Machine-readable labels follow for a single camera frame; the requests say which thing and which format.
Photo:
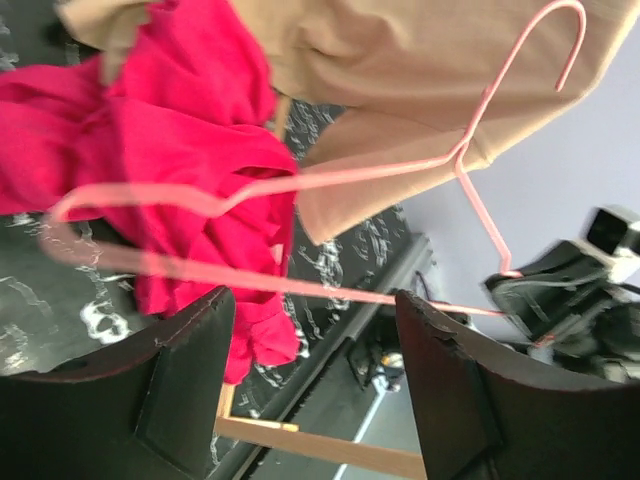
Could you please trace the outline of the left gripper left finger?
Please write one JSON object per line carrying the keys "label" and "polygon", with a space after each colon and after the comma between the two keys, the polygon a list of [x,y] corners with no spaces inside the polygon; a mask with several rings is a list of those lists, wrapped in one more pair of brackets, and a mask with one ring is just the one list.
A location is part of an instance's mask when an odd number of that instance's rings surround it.
{"label": "left gripper left finger", "polygon": [[219,287],[52,372],[2,377],[2,478],[205,478],[234,318]]}

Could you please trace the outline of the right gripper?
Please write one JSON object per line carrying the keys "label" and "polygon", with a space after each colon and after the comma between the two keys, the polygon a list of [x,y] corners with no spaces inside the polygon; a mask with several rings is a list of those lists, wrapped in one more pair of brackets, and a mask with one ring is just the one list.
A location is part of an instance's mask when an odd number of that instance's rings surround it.
{"label": "right gripper", "polygon": [[607,253],[585,240],[561,240],[517,276],[494,274],[484,286],[523,334],[534,357],[568,370],[639,368],[639,250]]}

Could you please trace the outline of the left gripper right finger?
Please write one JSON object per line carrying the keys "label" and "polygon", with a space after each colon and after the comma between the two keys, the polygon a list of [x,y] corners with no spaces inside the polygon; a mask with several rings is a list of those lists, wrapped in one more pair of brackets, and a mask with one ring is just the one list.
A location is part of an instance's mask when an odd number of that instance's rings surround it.
{"label": "left gripper right finger", "polygon": [[428,478],[638,478],[638,384],[534,360],[410,292],[395,300]]}

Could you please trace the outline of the red t shirt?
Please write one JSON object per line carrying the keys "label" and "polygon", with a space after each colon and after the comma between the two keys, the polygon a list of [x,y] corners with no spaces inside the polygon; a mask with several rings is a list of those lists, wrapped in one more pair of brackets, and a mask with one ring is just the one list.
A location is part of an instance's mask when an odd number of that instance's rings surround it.
{"label": "red t shirt", "polygon": [[[228,1],[159,1],[131,53],[103,86],[96,54],[69,67],[1,74],[1,215],[40,213],[94,183],[184,184],[229,197],[256,180],[295,175],[264,124],[275,95],[257,42]],[[148,252],[286,277],[295,194],[248,200],[213,219],[174,206],[76,210],[105,219]],[[138,276],[144,314],[170,317],[214,285]],[[282,295],[233,288],[236,319],[225,382],[254,363],[294,361],[300,342]]]}

